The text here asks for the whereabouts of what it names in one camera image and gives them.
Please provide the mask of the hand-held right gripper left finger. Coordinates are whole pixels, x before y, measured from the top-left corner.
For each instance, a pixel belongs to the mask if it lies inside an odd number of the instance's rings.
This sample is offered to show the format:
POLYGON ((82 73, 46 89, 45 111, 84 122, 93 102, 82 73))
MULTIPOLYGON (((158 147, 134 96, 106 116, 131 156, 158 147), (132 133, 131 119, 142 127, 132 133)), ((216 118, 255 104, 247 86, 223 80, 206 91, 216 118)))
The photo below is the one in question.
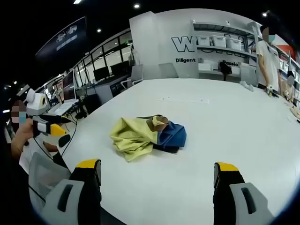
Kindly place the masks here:
POLYGON ((48 194, 41 217, 47 225, 101 224, 101 160, 80 162, 48 194))

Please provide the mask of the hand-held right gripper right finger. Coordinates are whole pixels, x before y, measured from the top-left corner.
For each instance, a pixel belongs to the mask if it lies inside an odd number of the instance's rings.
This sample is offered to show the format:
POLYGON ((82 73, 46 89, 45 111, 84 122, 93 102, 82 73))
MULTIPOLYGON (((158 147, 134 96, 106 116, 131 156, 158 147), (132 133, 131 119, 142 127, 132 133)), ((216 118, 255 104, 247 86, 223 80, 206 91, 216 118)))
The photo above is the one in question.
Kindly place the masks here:
POLYGON ((215 225, 268 225, 274 219, 267 198, 237 167, 223 162, 214 164, 213 209, 215 225))

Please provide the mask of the person's left hand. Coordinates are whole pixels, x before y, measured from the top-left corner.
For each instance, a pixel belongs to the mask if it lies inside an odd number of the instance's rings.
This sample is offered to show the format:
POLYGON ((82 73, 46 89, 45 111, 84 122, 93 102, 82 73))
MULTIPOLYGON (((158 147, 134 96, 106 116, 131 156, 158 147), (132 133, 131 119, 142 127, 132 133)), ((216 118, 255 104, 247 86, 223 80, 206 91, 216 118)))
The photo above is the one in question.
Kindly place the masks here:
POLYGON ((19 128, 13 140, 15 146, 22 150, 25 143, 33 137, 33 120, 27 118, 24 123, 19 124, 19 128))

